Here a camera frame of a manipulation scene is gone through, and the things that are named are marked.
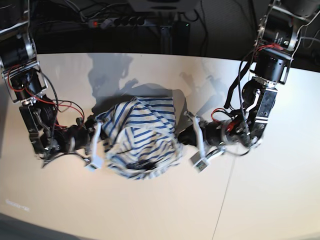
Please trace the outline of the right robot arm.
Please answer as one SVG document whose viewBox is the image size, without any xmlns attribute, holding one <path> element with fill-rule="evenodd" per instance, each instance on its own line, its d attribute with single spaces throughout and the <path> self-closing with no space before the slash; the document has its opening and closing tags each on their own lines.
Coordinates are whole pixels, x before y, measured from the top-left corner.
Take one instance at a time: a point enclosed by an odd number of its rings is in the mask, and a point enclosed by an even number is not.
<svg viewBox="0 0 320 240">
<path fill-rule="evenodd" d="M 50 99 L 44 90 L 53 87 L 37 59 L 30 33 L 30 2 L 0 2 L 0 74 L 28 130 L 35 155 L 45 167 L 64 156 L 77 156 L 94 171 L 104 163 L 97 154 L 101 122 L 86 120 L 75 102 Z"/>
</svg>

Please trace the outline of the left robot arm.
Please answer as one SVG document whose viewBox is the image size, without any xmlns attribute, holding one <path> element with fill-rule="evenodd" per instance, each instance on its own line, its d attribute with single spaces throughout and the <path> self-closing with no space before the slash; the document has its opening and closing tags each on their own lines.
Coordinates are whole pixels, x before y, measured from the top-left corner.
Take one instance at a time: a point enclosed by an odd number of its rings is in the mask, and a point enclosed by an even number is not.
<svg viewBox="0 0 320 240">
<path fill-rule="evenodd" d="M 320 13 L 317 0 L 273 0 L 260 20 L 252 50 L 244 56 L 238 74 L 218 112 L 226 120 L 211 122 L 187 111 L 192 125 L 181 131 L 178 140 L 197 147 L 206 160 L 241 144 L 247 150 L 263 138 L 277 96 L 277 84 L 285 84 L 302 40 L 301 30 Z"/>
</svg>

